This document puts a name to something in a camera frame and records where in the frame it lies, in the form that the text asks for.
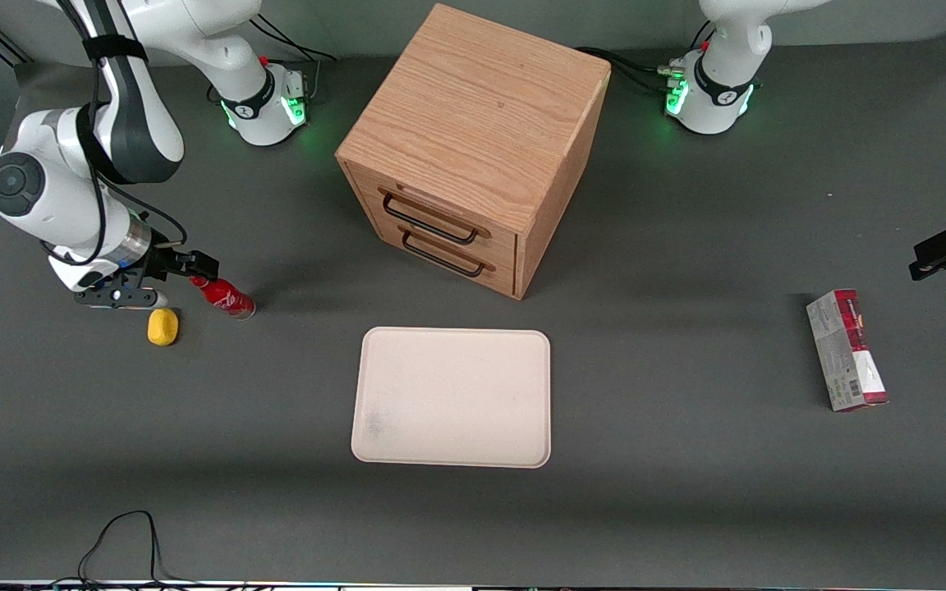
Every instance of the drawer handle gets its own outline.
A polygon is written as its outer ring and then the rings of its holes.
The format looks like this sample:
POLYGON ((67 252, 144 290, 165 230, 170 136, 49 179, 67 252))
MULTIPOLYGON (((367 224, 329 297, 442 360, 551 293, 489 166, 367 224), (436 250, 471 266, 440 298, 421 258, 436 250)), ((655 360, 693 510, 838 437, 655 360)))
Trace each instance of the drawer handle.
POLYGON ((400 218, 401 220, 404 220, 406 223, 409 223, 412 226, 416 226, 418 228, 424 229, 424 231, 434 233, 436 236, 440 236, 440 238, 443 238, 444 240, 450 240, 451 242, 454 242, 455 244, 462 244, 462 246, 466 246, 466 244, 470 244, 471 242, 473 242, 473 239, 476 238, 476 235, 477 235, 476 228, 473 228, 472 231, 470 231, 469 236, 467 236, 466 238, 461 238, 460 236, 453 235, 453 233, 442 231, 442 229, 440 228, 435 228, 421 220, 416 220, 415 218, 408 216, 408 214, 406 213, 398 212, 397 210, 389 206, 389 203, 392 201, 392 199, 393 199, 393 194, 391 194, 391 192, 387 192, 386 198, 382 199, 382 206, 386 209, 386 213, 389 213, 390 216, 394 218, 400 218))
POLYGON ((444 259, 437 257, 436 254, 431 254, 431 252, 425 252, 421 248, 414 246, 413 244, 408 242, 409 238, 411 238, 411 233, 409 231, 404 231, 404 238, 401 239, 401 243, 404 244, 404 248, 406 248, 410 252, 414 252, 414 254, 419 255, 423 259, 428 259, 429 261, 435 262, 437 265, 440 265, 447 269, 451 269, 455 273, 463 274, 463 276, 469 277, 470 279, 472 279, 473 277, 479 277, 480 274, 484 272, 484 263, 478 264, 476 266, 476 270, 472 270, 472 272, 470 272, 470 270, 463 269, 462 267, 459 267, 458 265, 454 263, 451 263, 449 261, 444 261, 444 259))

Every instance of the coca-cola bottle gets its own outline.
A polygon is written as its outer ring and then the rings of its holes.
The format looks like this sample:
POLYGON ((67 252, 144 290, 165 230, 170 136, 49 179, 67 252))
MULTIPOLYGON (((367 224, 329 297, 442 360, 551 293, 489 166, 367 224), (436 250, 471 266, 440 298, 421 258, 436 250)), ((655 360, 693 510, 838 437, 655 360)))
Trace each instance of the coca-cola bottle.
POLYGON ((199 287, 210 305, 225 310, 230 317, 248 319, 255 315, 258 309, 250 296, 223 279, 210 281, 206 277, 188 277, 188 281, 191 281, 195 287, 199 287))

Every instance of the wooden cabinet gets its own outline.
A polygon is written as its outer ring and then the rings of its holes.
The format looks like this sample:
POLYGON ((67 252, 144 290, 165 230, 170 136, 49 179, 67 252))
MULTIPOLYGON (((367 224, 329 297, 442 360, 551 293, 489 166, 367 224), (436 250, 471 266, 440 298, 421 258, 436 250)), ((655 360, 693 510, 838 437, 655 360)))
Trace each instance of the wooden cabinet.
POLYGON ((586 168, 608 74, 437 4, 335 157, 380 239, 520 299, 586 168))

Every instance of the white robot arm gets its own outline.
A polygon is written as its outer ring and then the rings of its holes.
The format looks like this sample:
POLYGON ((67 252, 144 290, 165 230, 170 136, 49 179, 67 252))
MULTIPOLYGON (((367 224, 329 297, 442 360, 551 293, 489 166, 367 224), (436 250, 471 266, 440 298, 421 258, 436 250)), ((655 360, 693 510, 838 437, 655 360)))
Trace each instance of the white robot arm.
POLYGON ((772 16, 807 11, 830 0, 699 0, 716 31, 706 52, 671 61, 686 75, 675 82, 667 114, 697 134, 720 134, 746 111, 751 80, 773 47, 772 16))
POLYGON ((119 2, 61 0, 59 7, 82 34, 112 100, 24 117, 16 142, 0 153, 0 216, 43 242, 77 300, 161 307, 165 298, 141 288, 143 277, 215 279, 218 263, 200 252, 173 251, 98 176, 121 184, 169 179, 184 154, 181 132, 155 93, 144 49, 119 2))
POLYGON ((221 94, 229 124, 247 143, 277 144, 305 123, 300 72, 263 64, 239 34, 214 37, 258 15, 260 0, 123 0, 148 48, 198 67, 221 94))

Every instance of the cardboard box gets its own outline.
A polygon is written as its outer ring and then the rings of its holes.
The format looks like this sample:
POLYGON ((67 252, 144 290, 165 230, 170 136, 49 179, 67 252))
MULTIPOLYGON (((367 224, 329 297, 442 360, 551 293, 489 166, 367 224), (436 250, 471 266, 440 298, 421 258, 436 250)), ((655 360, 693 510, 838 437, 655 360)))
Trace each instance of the cardboard box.
POLYGON ((805 309, 827 379, 830 407, 845 412, 889 401, 864 340, 856 289, 836 289, 805 309))

